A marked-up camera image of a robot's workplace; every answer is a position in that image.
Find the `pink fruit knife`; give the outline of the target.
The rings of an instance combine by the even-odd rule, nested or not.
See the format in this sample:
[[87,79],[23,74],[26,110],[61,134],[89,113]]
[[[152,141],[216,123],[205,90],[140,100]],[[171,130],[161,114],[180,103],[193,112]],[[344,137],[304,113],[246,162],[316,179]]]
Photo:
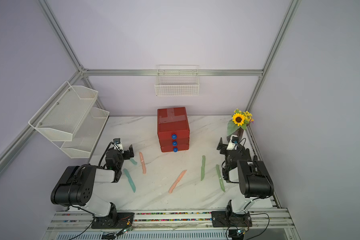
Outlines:
[[177,177],[177,179],[174,181],[174,183],[171,185],[170,189],[169,189],[169,194],[171,194],[174,189],[176,188],[177,184],[181,181],[181,179],[183,178],[183,176],[186,174],[187,170],[183,170],[179,176]]
[[146,164],[145,164],[144,155],[142,152],[139,152],[139,156],[140,156],[142,171],[143,171],[143,174],[145,175],[147,173],[147,168],[146,168]]

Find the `light green fruit knife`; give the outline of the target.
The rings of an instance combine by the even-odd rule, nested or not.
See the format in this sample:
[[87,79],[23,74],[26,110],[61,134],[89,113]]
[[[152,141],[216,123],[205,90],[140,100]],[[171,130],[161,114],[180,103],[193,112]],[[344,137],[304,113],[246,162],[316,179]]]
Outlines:
[[201,181],[205,178],[205,165],[206,165],[206,156],[202,156],[202,166],[201,166]]
[[226,190],[225,190],[225,186],[224,186],[224,179],[222,177],[219,165],[216,165],[216,171],[217,171],[217,176],[219,179],[220,189],[225,193]]

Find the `red drawer cabinet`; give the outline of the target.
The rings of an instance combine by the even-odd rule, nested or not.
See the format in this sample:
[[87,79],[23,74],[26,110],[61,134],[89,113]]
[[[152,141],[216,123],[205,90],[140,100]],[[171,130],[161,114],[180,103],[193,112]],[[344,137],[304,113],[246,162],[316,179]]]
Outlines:
[[162,153],[190,148],[190,126],[185,107],[158,109],[157,134]]

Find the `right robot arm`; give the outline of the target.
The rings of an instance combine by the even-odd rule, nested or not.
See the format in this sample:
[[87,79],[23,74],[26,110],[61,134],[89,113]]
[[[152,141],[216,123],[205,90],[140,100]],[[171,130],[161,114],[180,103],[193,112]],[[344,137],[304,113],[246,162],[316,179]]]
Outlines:
[[250,208],[255,202],[273,196],[274,184],[264,162],[258,156],[250,155],[250,150],[241,145],[237,136],[232,136],[228,144],[220,139],[217,150],[224,155],[221,180],[239,186],[241,197],[229,200],[224,211],[213,211],[214,228],[252,226]]

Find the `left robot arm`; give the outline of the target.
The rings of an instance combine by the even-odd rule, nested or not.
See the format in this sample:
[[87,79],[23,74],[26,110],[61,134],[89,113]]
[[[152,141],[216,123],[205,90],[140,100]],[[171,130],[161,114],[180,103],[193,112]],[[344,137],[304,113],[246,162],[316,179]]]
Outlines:
[[51,193],[51,202],[91,214],[92,229],[124,231],[132,226],[135,214],[118,213],[114,203],[94,193],[94,186],[115,184],[120,180],[124,161],[134,157],[133,146],[130,145],[128,150],[123,150],[121,144],[111,142],[102,157],[106,159],[104,167],[91,164],[67,167]]

